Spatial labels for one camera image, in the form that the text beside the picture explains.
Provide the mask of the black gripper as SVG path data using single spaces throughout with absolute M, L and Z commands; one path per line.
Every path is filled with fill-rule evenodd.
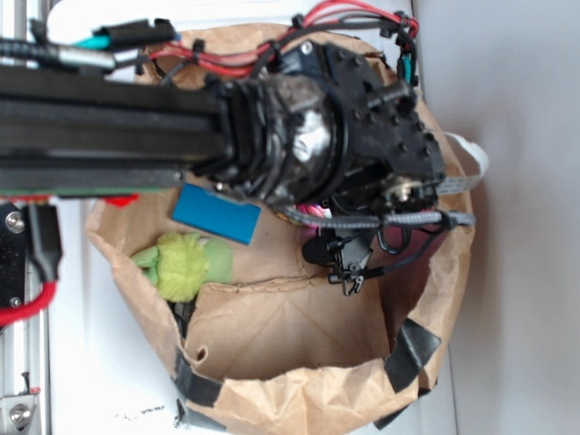
M 275 60 L 267 82 L 285 109 L 285 160 L 268 206 L 323 203 L 340 213 L 437 206 L 445 162 L 407 81 L 385 83 L 358 53 L 306 41 Z

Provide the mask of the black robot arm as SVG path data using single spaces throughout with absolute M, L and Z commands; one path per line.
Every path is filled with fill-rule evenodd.
M 433 206 L 445 178 L 417 93 L 359 55 L 302 43 L 271 73 L 196 91 L 1 71 L 1 192 L 112 197 L 188 174 L 271 208 L 333 198 L 374 214 Z

